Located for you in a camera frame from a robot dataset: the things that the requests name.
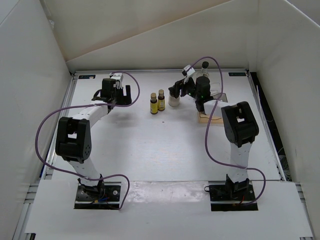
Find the white powder jar black lid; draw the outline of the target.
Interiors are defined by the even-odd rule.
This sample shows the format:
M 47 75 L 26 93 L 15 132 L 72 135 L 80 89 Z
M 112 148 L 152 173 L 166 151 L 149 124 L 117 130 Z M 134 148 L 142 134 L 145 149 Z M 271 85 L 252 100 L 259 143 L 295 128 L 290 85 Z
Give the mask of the white powder jar black lid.
M 179 106 L 180 104 L 180 97 L 177 97 L 175 98 L 174 96 L 169 96 L 168 97 L 168 104 L 171 106 L 171 107 L 177 107 Z

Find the tall red label sauce bottle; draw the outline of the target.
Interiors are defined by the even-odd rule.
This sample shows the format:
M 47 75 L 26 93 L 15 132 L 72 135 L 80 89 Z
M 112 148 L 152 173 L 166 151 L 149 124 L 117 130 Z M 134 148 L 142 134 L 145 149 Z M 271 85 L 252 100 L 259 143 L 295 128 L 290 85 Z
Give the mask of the tall red label sauce bottle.
M 201 70 L 198 73 L 197 82 L 210 83 L 209 72 L 208 72 L 209 63 L 207 61 L 203 61 L 201 65 Z

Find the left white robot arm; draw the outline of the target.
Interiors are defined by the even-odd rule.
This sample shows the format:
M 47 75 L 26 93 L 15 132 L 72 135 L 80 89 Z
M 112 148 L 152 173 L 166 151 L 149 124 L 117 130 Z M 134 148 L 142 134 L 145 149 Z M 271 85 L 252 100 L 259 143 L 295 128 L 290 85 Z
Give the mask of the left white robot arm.
M 62 117 L 58 121 L 55 152 L 68 162 L 81 177 L 79 183 L 88 187 L 87 194 L 93 200 L 100 200 L 105 194 L 101 185 L 102 175 L 96 170 L 90 154 L 92 152 L 91 128 L 110 113 L 113 105 L 125 106 L 132 103 L 131 87 L 123 87 L 123 75 L 112 74 L 102 80 L 92 106 L 85 107 L 72 117 Z

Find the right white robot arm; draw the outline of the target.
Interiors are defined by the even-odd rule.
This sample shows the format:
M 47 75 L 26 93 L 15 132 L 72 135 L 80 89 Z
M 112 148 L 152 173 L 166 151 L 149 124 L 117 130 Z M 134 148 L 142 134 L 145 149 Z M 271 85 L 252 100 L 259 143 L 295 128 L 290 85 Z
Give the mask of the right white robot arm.
M 211 93 L 210 80 L 200 76 L 193 81 L 179 80 L 168 88 L 175 99 L 188 95 L 195 100 L 198 112 L 209 115 L 216 110 L 222 118 L 226 138 L 230 142 L 229 173 L 226 175 L 224 193 L 230 200 L 238 199 L 249 187 L 248 162 L 252 143 L 259 134 L 259 127 L 248 102 L 230 104 L 221 101 L 223 93 Z

